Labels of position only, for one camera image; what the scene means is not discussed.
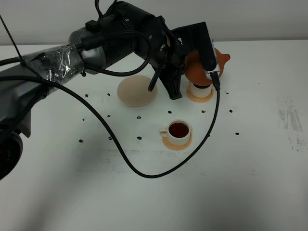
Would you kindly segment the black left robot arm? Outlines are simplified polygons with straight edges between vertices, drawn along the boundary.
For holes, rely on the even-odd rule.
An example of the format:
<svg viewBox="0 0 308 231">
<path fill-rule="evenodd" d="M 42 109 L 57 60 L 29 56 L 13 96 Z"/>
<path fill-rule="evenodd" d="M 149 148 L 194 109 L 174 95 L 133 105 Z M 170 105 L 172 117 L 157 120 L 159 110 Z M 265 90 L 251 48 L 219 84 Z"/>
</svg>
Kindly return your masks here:
<svg viewBox="0 0 308 231">
<path fill-rule="evenodd" d="M 152 90 L 161 80 L 169 97 L 181 97 L 180 80 L 191 39 L 188 27 L 169 29 L 156 17 L 124 1 L 114 1 L 97 20 L 74 31 L 69 44 L 1 61 L 11 68 L 0 73 L 0 176 L 17 165 L 23 143 L 20 134 L 31 133 L 32 107 L 62 90 L 89 107 L 65 84 L 77 75 L 106 74 L 128 77 L 150 64 L 155 74 Z"/>
</svg>

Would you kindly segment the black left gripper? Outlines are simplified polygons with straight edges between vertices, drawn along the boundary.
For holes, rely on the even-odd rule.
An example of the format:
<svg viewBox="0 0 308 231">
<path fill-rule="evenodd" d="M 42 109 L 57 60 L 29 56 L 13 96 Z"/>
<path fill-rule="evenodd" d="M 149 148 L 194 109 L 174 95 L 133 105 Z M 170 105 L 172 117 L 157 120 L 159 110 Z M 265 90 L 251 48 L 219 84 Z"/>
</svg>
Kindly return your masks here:
<svg viewBox="0 0 308 231">
<path fill-rule="evenodd" d="M 178 37 L 170 30 L 162 16 L 156 17 L 130 3 L 114 1 L 102 13 L 96 6 L 103 34 L 102 49 L 106 57 L 103 70 L 134 52 L 144 62 L 134 72 L 140 72 L 147 64 L 154 70 L 161 68 L 160 80 L 172 100 L 182 97 L 181 75 L 184 67 L 184 51 Z"/>
</svg>

